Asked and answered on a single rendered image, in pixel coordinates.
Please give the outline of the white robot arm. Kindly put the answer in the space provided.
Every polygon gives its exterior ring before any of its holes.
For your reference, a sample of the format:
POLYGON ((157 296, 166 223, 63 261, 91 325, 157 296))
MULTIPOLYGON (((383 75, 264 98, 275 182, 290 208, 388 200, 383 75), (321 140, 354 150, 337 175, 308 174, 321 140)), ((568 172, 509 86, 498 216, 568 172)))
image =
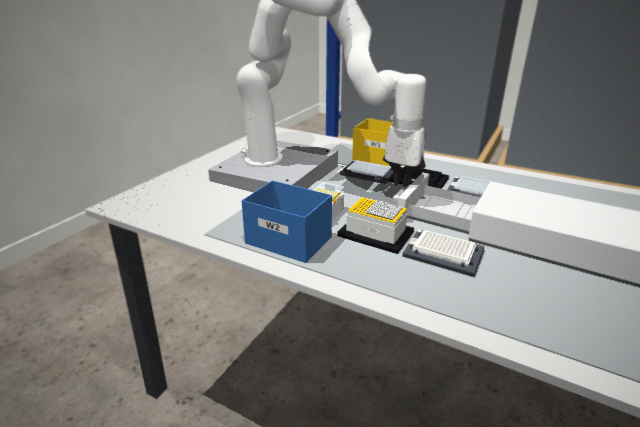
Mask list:
POLYGON ((280 82, 288 59, 291 38, 284 28, 292 9, 327 17, 343 47, 348 76, 365 103, 376 106, 395 98, 394 115, 389 116, 393 126, 422 127, 426 79, 390 70, 377 73, 369 55, 371 28, 356 0, 261 0, 249 42, 257 61, 237 75, 248 144, 240 152, 246 153, 247 165, 268 167, 283 160, 269 89, 280 82))

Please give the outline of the yellow open bin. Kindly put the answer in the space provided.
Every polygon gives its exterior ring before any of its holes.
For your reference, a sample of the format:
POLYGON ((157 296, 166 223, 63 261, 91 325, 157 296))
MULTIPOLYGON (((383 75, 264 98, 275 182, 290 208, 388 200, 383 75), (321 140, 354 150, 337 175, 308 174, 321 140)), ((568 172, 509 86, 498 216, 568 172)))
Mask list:
POLYGON ((383 161, 392 122, 367 119, 353 128, 352 160, 390 166, 383 161))

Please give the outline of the blue open-top bin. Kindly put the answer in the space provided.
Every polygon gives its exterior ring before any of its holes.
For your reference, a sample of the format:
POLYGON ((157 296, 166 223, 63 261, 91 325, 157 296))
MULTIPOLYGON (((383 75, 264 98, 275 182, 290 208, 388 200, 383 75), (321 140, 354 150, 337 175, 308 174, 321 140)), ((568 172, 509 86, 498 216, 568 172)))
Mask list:
POLYGON ((332 237, 331 194, 272 180, 241 202, 245 244, 307 263, 332 237))

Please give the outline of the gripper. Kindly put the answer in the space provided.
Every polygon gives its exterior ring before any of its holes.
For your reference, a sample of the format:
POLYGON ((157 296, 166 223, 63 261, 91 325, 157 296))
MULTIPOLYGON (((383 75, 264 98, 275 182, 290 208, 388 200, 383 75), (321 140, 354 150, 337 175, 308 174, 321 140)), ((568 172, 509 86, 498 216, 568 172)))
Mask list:
POLYGON ((400 169, 400 164, 407 166, 407 171, 404 175, 404 188, 410 185, 413 172, 426 167, 424 149, 425 138, 422 127, 416 130, 403 130, 393 125, 390 126, 383 161, 393 169, 394 185, 397 186, 401 182, 402 170, 400 169))

